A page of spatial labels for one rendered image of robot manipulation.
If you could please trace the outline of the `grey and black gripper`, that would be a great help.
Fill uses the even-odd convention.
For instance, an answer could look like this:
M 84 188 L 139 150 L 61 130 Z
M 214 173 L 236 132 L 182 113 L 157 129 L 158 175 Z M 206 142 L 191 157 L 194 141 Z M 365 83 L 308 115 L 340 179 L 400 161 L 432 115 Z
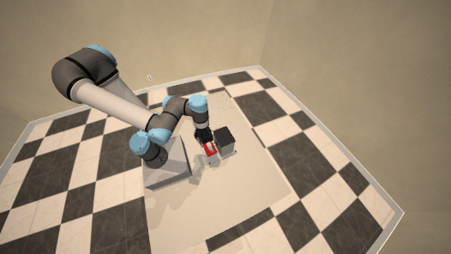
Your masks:
M 195 128 L 196 128 L 196 127 L 195 127 Z M 208 130 L 209 130 L 209 132 L 208 132 Z M 197 133 L 197 134 L 196 134 L 196 133 Z M 201 133 L 202 133 L 202 134 L 201 134 Z M 203 134 L 203 133 L 205 133 L 205 134 Z M 195 137 L 195 139 L 197 140 L 197 142 L 198 142 L 199 144 L 201 144 L 200 141 L 202 142 L 202 144 L 205 144 L 205 143 L 207 143 L 207 142 L 213 141 L 213 134 L 212 134 L 211 129 L 209 128 L 209 125 L 208 125 L 206 128 L 204 128 L 204 129 L 198 129 L 198 128 L 196 128 L 194 137 Z M 200 141 L 199 141 L 199 138 L 198 138 L 198 137 L 201 139 Z M 211 142 L 211 143 L 212 143 L 212 142 Z M 202 144 L 201 144 L 201 146 L 202 146 Z

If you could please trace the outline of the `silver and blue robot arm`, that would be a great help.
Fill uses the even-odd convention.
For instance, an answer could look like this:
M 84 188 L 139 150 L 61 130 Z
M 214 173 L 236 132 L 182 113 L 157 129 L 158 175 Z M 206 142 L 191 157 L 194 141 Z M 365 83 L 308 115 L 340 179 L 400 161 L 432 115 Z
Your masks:
M 168 143 L 182 115 L 192 117 L 198 129 L 209 125 L 207 98 L 202 94 L 189 98 L 166 96 L 163 112 L 151 112 L 119 77 L 116 61 L 105 48 L 90 45 L 57 61 L 51 78 L 68 100 L 84 103 L 142 130 L 130 138 L 129 148 L 150 168 L 160 168 L 168 153 L 157 144 Z

